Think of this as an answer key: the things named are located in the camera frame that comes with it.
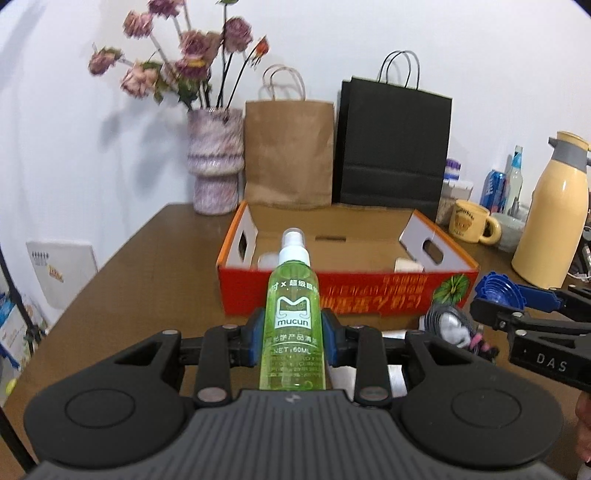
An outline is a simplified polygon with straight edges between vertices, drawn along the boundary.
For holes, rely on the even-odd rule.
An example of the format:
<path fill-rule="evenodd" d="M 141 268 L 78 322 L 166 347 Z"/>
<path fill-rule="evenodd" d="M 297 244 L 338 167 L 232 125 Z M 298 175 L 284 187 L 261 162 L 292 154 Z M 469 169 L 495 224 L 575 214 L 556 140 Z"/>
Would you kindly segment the person's right hand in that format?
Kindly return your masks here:
<path fill-rule="evenodd" d="M 582 392 L 580 394 L 575 414 L 578 419 L 576 452 L 587 463 L 591 459 L 591 399 L 589 393 Z"/>

